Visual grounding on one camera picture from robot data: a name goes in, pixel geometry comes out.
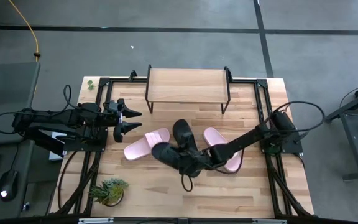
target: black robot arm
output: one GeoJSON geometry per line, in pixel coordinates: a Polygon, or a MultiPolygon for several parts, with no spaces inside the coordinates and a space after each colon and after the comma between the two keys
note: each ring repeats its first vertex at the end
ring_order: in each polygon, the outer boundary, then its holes
{"type": "Polygon", "coordinates": [[[118,99],[117,103],[105,103],[103,106],[106,111],[103,113],[96,103],[79,103],[75,108],[64,111],[24,108],[15,113],[12,127],[14,133],[19,133],[24,138],[35,141],[36,145],[58,155],[62,155],[63,151],[103,151],[108,127],[115,127],[114,140],[122,142],[122,134],[142,125],[122,120],[122,117],[142,115],[128,109],[123,99],[118,99]],[[65,133],[66,136],[54,139],[41,131],[56,131],[65,133]]]}
{"type": "Polygon", "coordinates": [[[268,122],[256,126],[227,144],[217,144],[201,151],[188,150],[188,146],[174,147],[162,142],[155,145],[152,155],[166,165],[179,170],[179,174],[196,177],[203,169],[214,170],[222,167],[236,152],[256,142],[269,147],[280,147],[285,138],[296,131],[291,119],[285,112],[276,111],[268,122]]]}

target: small plant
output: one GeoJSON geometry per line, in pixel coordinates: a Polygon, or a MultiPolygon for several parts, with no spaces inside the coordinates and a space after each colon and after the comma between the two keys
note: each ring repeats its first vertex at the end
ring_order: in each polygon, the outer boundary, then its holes
{"type": "Polygon", "coordinates": [[[93,90],[93,89],[94,89],[94,84],[93,84],[93,81],[92,81],[92,80],[89,80],[89,81],[87,82],[87,84],[88,84],[88,89],[89,89],[89,90],[93,90]]]}
{"type": "Polygon", "coordinates": [[[96,198],[96,202],[105,206],[117,205],[124,196],[124,189],[128,187],[128,183],[117,178],[105,180],[99,186],[94,186],[89,196],[96,198]]]}

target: pink slide sandal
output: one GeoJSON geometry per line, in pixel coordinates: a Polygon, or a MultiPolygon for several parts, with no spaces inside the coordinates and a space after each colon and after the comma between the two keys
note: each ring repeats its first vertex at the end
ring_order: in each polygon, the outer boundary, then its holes
{"type": "MultiPolygon", "coordinates": [[[[204,131],[204,139],[209,146],[214,146],[216,144],[226,144],[227,140],[214,128],[207,128],[204,131]]],[[[224,168],[229,172],[234,172],[240,166],[241,155],[236,152],[234,156],[228,160],[224,165],[224,168]]]]}
{"type": "Polygon", "coordinates": [[[125,158],[129,161],[147,156],[152,152],[153,146],[160,142],[169,142],[169,131],[167,128],[160,128],[156,131],[144,134],[140,140],[130,144],[124,149],[125,158]]]}

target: gray floor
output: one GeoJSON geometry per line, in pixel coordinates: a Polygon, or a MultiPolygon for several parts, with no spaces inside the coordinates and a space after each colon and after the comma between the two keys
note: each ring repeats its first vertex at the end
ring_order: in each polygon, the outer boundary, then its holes
{"type": "MultiPolygon", "coordinates": [[[[260,5],[266,29],[358,30],[358,0],[260,0],[260,5]]],[[[22,0],[17,6],[38,25],[257,28],[252,0],[22,0]]],[[[0,23],[23,24],[5,0],[0,23]]],[[[42,58],[34,108],[40,110],[64,105],[65,84],[76,98],[85,75],[128,75],[133,69],[145,74],[149,63],[228,65],[235,77],[266,77],[258,34],[37,32],[37,37],[42,58]]],[[[312,101],[330,113],[358,87],[358,35],[268,35],[267,43],[274,77],[284,78],[290,100],[312,101]]],[[[0,30],[0,63],[30,62],[33,52],[30,32],[0,30]]],[[[319,119],[306,106],[291,109],[299,128],[319,119]]],[[[302,143],[315,214],[358,221],[358,181],[342,181],[356,171],[342,124],[324,124],[302,143]]]]}

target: desk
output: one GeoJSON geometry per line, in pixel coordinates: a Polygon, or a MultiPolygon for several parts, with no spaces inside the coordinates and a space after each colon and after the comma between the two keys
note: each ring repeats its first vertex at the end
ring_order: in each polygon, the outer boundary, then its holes
{"type": "MultiPolygon", "coordinates": [[[[36,62],[0,65],[0,113],[31,106],[39,70],[40,65],[36,62]]],[[[12,120],[12,115],[1,117],[0,128],[11,131],[12,120]]],[[[0,178],[10,169],[16,152],[16,144],[20,140],[20,136],[0,134],[0,178]]],[[[10,202],[3,202],[0,199],[0,219],[15,218],[20,215],[33,152],[32,141],[19,144],[19,152],[13,166],[13,169],[18,171],[17,195],[10,202]]]]}
{"type": "MultiPolygon", "coordinates": [[[[100,77],[84,77],[79,102],[94,102],[97,90],[88,90],[89,80],[99,82],[100,77]]],[[[288,101],[284,81],[267,79],[273,109],[288,101]]],[[[174,170],[155,160],[151,155],[136,161],[127,161],[123,150],[142,138],[144,133],[158,128],[168,128],[178,119],[185,119],[191,126],[199,149],[207,144],[203,131],[216,128],[227,140],[235,139],[259,124],[254,88],[251,85],[231,84],[231,103],[224,115],[220,105],[198,103],[159,103],[153,114],[145,102],[145,83],[115,83],[112,99],[123,98],[126,105],[143,113],[127,122],[142,122],[124,136],[123,143],[116,143],[109,132],[106,150],[102,153],[98,181],[119,177],[129,183],[123,201],[116,207],[93,205],[93,217],[198,217],[198,218],[272,218],[272,199],[265,158],[259,144],[246,148],[244,163],[237,175],[223,175],[215,171],[202,171],[195,179],[194,189],[188,193],[182,189],[181,178],[174,170]]],[[[62,167],[68,159],[65,157],[62,167]]],[[[68,165],[63,178],[62,203],[73,193],[80,179],[84,153],[79,152],[68,165]]],[[[313,213],[305,172],[294,155],[283,155],[287,184],[294,196],[313,213]]],[[[81,212],[85,208],[88,188],[84,191],[81,212]]],[[[284,211],[282,194],[278,190],[280,208],[284,211]]],[[[55,194],[51,212],[57,210],[55,194]]]]}

